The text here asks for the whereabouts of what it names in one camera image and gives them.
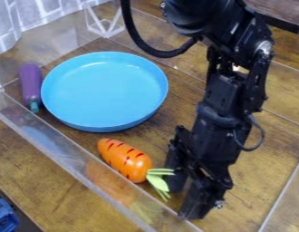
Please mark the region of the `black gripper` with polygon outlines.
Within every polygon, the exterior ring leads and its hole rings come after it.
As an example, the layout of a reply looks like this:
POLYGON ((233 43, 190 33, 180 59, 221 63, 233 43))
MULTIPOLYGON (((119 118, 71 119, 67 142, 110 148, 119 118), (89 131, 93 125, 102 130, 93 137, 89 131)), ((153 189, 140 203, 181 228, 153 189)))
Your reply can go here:
POLYGON ((205 103, 197 106, 197 118, 192 130, 184 126, 174 129, 174 138, 164 167, 173 171, 165 176, 170 192, 180 192, 190 179, 190 186, 177 215, 184 219, 202 219, 210 209, 224 201, 233 187, 228 167, 236 162, 253 123, 250 114, 237 109, 220 114, 205 103))

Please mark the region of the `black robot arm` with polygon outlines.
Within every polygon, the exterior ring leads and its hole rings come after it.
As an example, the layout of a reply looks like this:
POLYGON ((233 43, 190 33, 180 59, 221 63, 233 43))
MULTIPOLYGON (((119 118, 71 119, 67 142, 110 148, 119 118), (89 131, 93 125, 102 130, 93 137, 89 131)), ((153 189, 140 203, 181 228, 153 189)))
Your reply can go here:
POLYGON ((169 24, 185 36, 208 45, 205 94, 197 105, 193 128, 178 126, 164 166, 174 171, 164 178, 178 192, 192 181, 177 215, 204 218, 224 202, 233 183, 228 173, 245 146, 253 114, 266 100, 266 72, 273 56, 270 31, 242 0, 165 0, 169 24))

